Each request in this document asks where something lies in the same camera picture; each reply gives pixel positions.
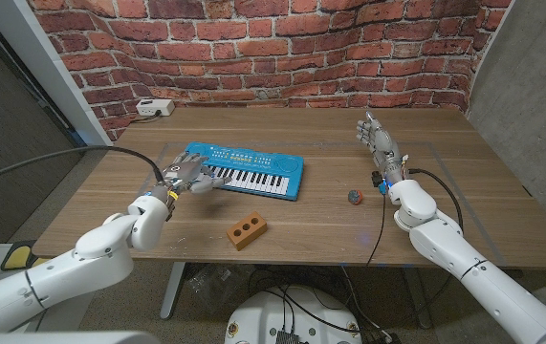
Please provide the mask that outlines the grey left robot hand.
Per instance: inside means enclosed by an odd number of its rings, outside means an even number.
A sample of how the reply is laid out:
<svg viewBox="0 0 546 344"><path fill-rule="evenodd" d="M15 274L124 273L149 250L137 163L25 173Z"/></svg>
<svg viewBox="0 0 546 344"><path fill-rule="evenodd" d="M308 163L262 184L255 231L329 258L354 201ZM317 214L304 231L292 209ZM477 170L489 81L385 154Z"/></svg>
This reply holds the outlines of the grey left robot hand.
<svg viewBox="0 0 546 344"><path fill-rule="evenodd" d="M199 153L183 152L162 171L164 181L177 194L185 191L204 194L231 181L231 177L217 177L204 165L207 160L207 156Z"/></svg>

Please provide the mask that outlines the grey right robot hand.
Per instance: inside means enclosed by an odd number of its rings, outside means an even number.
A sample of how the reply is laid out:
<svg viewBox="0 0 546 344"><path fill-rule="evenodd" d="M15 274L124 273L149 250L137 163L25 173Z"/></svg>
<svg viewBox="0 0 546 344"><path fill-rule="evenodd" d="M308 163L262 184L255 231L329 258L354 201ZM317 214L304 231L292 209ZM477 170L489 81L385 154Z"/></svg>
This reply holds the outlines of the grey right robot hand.
<svg viewBox="0 0 546 344"><path fill-rule="evenodd" d="M374 163L389 183L404 179L399 146L372 112L367 111L366 120L358 121L356 137L369 149Z"/></svg>

